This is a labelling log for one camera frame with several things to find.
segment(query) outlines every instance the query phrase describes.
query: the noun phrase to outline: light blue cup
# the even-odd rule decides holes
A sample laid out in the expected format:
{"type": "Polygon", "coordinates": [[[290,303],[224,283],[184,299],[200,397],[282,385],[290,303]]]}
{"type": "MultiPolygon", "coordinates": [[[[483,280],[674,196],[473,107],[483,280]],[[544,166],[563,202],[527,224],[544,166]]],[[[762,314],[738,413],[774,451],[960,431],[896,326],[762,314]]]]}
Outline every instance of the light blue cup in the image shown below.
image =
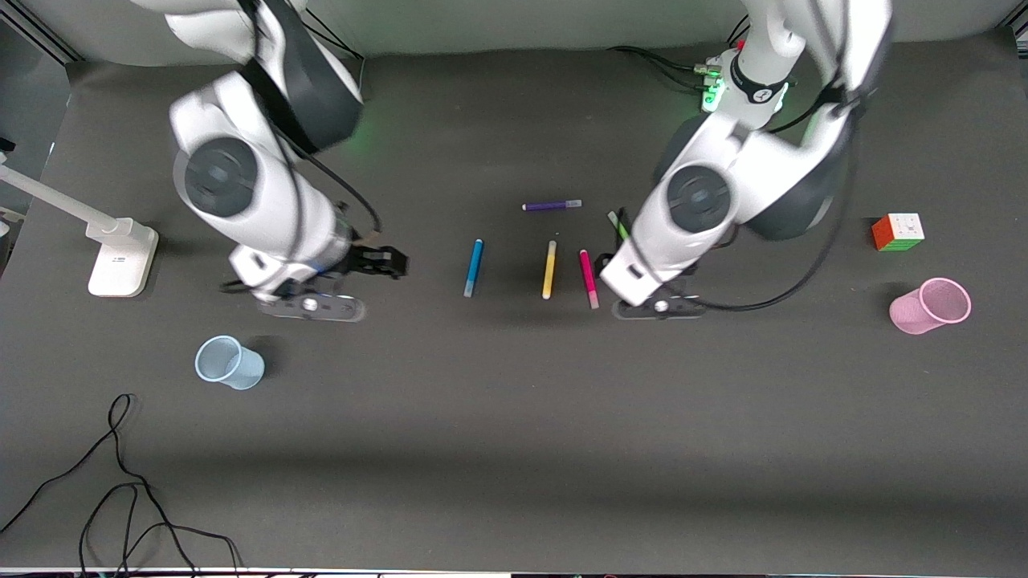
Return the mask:
{"type": "Polygon", "coordinates": [[[211,337],[200,346],[194,366],[205,382],[221,382],[233,390],[248,390],[264,376],[264,358],[228,335],[211,337]]]}

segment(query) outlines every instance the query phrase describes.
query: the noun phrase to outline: blue marker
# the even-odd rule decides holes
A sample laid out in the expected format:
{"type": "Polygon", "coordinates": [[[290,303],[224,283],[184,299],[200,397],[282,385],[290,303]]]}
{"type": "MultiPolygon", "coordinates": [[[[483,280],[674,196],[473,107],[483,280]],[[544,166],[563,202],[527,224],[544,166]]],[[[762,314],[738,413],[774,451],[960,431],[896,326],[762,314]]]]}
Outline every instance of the blue marker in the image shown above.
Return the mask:
{"type": "Polygon", "coordinates": [[[478,264],[482,262],[482,247],[484,245],[481,239],[475,240],[475,250],[471,252],[471,264],[468,265],[468,281],[464,284],[465,297],[470,297],[475,292],[475,280],[478,279],[478,264]]]}

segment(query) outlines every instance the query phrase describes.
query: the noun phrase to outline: table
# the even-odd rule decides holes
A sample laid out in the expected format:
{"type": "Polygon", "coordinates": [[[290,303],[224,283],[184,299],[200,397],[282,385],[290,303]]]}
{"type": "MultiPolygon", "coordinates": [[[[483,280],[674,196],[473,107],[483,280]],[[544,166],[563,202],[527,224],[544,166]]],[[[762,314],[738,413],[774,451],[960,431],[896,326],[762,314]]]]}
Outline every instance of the table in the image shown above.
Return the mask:
{"type": "MultiPolygon", "coordinates": [[[[96,246],[71,217],[33,208],[0,282],[0,512],[73,463],[132,392],[130,466],[174,520],[231,536],[250,566],[1023,575],[1017,64],[1008,31],[897,46],[866,118],[852,213],[810,287],[757,313],[629,323],[609,315],[605,289],[589,311],[576,253],[610,250],[605,213],[638,207],[696,99],[605,51],[373,59],[359,133],[322,158],[378,207],[382,243],[411,269],[347,282],[370,308],[357,325],[273,319],[217,292],[232,244],[173,189],[167,110],[225,69],[76,65],[43,180],[153,226],[161,245],[142,296],[97,299],[96,246]],[[520,211],[552,198],[585,207],[520,211]],[[927,240],[875,252],[870,225],[888,212],[919,212],[927,240]],[[485,258],[466,299],[476,238],[485,258]],[[968,289],[970,319],[895,330],[888,302],[933,276],[968,289]],[[220,333],[264,354],[258,387],[193,374],[196,348],[220,333]]],[[[782,122],[816,84],[805,64],[782,122]]],[[[692,288],[767,298],[825,232],[743,233],[692,288]]],[[[120,479],[110,451],[0,538],[5,566],[77,564],[82,522],[120,479]]],[[[122,516],[98,519],[101,562],[116,564],[122,516]]],[[[139,563],[180,566],[168,542],[139,563]]],[[[219,543],[186,547],[228,564],[219,543]]]]}

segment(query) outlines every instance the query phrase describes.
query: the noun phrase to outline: pink cup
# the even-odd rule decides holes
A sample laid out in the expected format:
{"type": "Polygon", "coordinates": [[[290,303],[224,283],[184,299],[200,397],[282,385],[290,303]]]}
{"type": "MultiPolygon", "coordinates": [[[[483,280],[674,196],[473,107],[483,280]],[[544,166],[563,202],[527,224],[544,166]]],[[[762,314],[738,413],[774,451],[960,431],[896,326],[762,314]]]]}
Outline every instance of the pink cup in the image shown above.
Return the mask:
{"type": "Polygon", "coordinates": [[[943,325],[960,323],[970,315],[970,296],[950,279],[937,277],[889,305],[892,323],[911,335],[920,335],[943,325]]]}

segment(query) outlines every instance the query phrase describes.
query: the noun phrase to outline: desk lamp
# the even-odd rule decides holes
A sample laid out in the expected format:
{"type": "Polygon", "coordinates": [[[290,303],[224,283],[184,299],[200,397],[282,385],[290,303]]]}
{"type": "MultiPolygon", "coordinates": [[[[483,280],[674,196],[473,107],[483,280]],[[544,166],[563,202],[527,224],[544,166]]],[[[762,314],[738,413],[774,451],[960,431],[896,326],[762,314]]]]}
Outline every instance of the desk lamp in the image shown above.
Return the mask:
{"type": "Polygon", "coordinates": [[[85,236],[100,243],[97,264],[89,277],[89,293],[98,297],[135,297],[146,287],[157,231],[130,218],[115,219],[79,203],[4,165],[0,152],[0,181],[85,221],[85,236]]]}

